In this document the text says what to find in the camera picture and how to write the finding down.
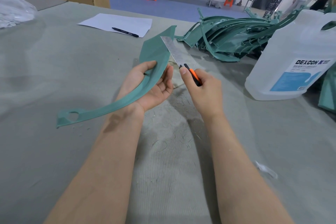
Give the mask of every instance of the forearm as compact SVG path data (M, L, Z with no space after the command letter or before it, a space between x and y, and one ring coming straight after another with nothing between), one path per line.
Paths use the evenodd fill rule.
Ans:
M259 175L225 116L205 120L222 223L293 223Z
M112 113L46 224L125 223L143 110Z

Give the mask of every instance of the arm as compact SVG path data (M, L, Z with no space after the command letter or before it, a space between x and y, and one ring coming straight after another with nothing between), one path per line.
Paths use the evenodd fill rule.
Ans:
M131 70L117 99L135 89L156 62ZM145 96L107 116L92 150L50 212L45 224L125 223L135 152L145 111L159 105L173 91L173 67Z
M293 224L231 129L223 112L221 82L203 70L195 72L202 80L201 87L195 85L189 72L180 69L208 130L222 223Z

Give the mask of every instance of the sheet of paper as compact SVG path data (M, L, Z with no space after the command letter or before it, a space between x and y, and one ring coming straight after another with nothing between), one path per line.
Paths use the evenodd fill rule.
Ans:
M152 26L152 19L126 17L114 14L97 14L95 17L82 21L77 25L84 25L99 28L105 31L121 33L113 30L112 27L114 27L136 34L139 37L144 37Z

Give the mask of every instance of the white plastic jug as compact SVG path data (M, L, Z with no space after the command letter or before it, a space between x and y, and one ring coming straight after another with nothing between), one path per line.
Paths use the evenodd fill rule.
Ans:
M296 98L336 61L336 13L302 10L287 26L275 31L246 78L245 87L256 100Z

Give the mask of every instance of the fingernail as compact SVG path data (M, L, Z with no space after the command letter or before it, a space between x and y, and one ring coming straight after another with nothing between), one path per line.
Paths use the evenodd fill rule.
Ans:
M186 69L185 67L181 67L180 68L180 74L185 74L187 72L188 69Z

